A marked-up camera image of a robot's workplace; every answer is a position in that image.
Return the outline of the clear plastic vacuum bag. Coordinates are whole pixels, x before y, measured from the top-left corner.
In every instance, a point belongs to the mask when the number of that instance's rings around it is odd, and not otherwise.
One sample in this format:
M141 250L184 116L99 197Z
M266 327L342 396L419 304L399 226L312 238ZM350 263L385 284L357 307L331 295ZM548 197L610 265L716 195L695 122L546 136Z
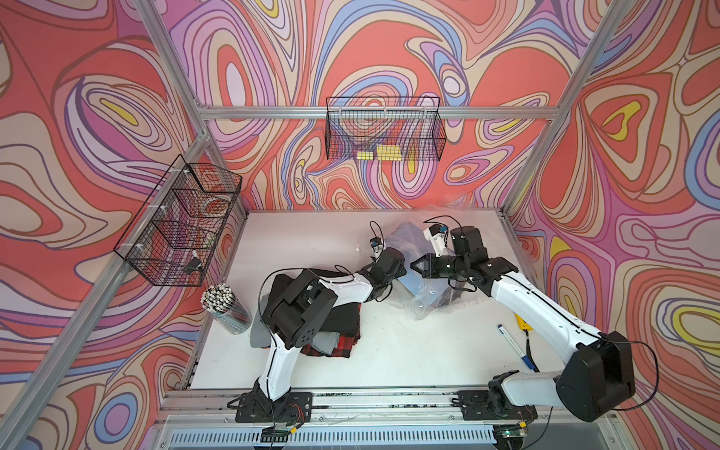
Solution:
M424 236L425 230L435 224L448 230L465 225L467 211L466 208L432 204L402 211L400 218L391 223L390 233L384 238L385 245L402 253L406 275L393 282L389 302L409 318L421 321L431 314L450 314L480 302L480 292L470 292L467 283L455 290L446 279L424 279L411 268L415 260L435 253Z

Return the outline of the red black plaid shirt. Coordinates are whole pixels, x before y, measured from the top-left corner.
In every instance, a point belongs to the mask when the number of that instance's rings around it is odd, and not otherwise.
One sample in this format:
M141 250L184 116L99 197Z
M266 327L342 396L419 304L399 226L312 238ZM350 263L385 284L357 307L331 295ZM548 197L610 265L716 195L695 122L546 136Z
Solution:
M346 335L338 332L320 332L311 342L301 349L306 356L349 358L354 345L361 336Z

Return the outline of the grey shirt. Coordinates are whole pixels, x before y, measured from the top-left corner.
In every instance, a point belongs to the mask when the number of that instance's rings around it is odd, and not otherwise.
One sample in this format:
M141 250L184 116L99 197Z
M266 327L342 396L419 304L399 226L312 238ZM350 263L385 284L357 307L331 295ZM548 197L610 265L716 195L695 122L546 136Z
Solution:
M339 345L341 334L338 332L321 331L312 338L309 345L305 346L302 354L307 356L328 356L331 357ZM254 349L269 349L271 336L266 326L261 323L259 315L256 315L250 329L250 346Z

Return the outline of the light blue shirt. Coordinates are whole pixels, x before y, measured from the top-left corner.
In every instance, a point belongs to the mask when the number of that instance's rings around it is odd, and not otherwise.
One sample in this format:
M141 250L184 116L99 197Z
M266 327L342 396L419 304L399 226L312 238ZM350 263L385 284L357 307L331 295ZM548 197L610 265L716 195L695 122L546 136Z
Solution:
M413 270L400 277L399 282L418 302L424 304L433 304L450 291L445 279L422 279Z

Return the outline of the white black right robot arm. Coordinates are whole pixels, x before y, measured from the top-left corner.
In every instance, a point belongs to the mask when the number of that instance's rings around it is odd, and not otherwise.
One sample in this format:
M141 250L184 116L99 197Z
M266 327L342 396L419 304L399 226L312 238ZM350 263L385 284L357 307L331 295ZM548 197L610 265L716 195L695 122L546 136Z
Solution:
M489 407L501 416L515 408L564 408L593 422L635 396L631 342L583 322L534 286L515 264L491 258L476 227L453 230L433 223L424 236L433 251L411 264L424 279L445 279L450 287L480 290L523 318L555 350L560 371L508 371L487 385Z

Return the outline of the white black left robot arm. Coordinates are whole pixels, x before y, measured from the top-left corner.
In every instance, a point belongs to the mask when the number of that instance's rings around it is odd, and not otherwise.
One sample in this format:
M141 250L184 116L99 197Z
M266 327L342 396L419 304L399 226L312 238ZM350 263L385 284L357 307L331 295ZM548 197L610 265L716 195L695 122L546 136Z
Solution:
M380 299L393 281L406 275L402 252L388 247L356 272L322 269L281 269L272 281L261 322L270 335L270 356L257 384L272 402L291 390L300 351L318 334L331 311Z

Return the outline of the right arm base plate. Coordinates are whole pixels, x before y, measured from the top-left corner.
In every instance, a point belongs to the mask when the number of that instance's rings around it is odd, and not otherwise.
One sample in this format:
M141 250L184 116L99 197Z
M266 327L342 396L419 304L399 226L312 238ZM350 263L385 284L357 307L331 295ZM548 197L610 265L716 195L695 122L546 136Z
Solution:
M538 418L536 408L515 406L498 391L465 390L452 397L451 404L460 408L465 421L511 420L533 422Z

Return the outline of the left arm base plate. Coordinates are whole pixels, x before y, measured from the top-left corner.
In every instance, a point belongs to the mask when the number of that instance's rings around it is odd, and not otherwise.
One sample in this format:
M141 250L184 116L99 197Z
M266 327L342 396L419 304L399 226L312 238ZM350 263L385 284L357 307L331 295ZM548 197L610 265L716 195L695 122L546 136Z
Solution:
M236 423L304 424L311 420L313 395L311 392L290 391L277 400L270 400L261 390L242 394L228 406L235 410Z

